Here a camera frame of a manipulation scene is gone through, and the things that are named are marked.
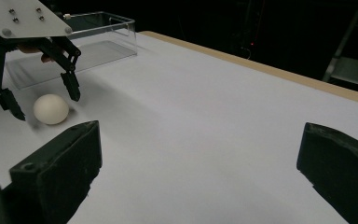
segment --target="dark background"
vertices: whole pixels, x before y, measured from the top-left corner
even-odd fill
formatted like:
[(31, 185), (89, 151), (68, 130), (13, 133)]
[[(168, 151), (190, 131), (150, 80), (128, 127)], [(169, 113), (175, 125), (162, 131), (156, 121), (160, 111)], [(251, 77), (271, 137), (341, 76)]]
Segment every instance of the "dark background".
[[(153, 31), (322, 80), (358, 0), (61, 1), (63, 13), (106, 11)], [(358, 59), (358, 25), (343, 55)], [(339, 83), (358, 90), (350, 83)]]

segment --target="clear plastic container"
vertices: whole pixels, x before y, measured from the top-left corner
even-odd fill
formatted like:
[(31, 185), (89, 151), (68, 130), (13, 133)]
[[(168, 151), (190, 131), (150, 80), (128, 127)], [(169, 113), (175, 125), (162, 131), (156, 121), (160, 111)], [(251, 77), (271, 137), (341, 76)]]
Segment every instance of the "clear plastic container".
[[(72, 15), (65, 21), (73, 32), (68, 38), (81, 50), (75, 73), (137, 54), (135, 21), (99, 11)], [(17, 89), (61, 77), (56, 63), (42, 63), (42, 53), (7, 54), (6, 70)]]

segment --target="egg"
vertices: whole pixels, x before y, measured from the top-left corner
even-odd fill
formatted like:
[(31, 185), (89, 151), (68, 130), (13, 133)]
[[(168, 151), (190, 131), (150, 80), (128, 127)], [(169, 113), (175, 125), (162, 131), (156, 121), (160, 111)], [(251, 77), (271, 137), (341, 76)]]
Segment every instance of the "egg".
[(69, 105), (56, 94), (40, 96), (34, 102), (34, 116), (45, 124), (58, 124), (66, 119)]

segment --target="white table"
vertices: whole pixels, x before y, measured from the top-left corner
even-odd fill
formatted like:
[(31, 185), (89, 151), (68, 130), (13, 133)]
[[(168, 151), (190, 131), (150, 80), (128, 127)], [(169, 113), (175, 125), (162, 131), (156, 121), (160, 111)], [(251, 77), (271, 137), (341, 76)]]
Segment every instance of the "white table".
[[(27, 121), (0, 107), (2, 188), (13, 165), (98, 120), (103, 167), (70, 223), (346, 223), (296, 158), (306, 122), (358, 139), (358, 92), (150, 32), (137, 43), (137, 56), (77, 73), (79, 102), (60, 78), (14, 91)], [(33, 117), (46, 93), (67, 100), (65, 122)]]

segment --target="transparent box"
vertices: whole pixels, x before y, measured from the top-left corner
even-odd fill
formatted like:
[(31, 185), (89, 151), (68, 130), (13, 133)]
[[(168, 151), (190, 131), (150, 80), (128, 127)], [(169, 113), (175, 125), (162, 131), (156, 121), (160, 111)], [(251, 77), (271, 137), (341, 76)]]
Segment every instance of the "transparent box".
[[(75, 73), (137, 55), (135, 21), (99, 11), (75, 14), (65, 21), (73, 32), (68, 38), (81, 50)], [(7, 53), (6, 70), (17, 89), (61, 77), (57, 63), (42, 63), (42, 53)]]

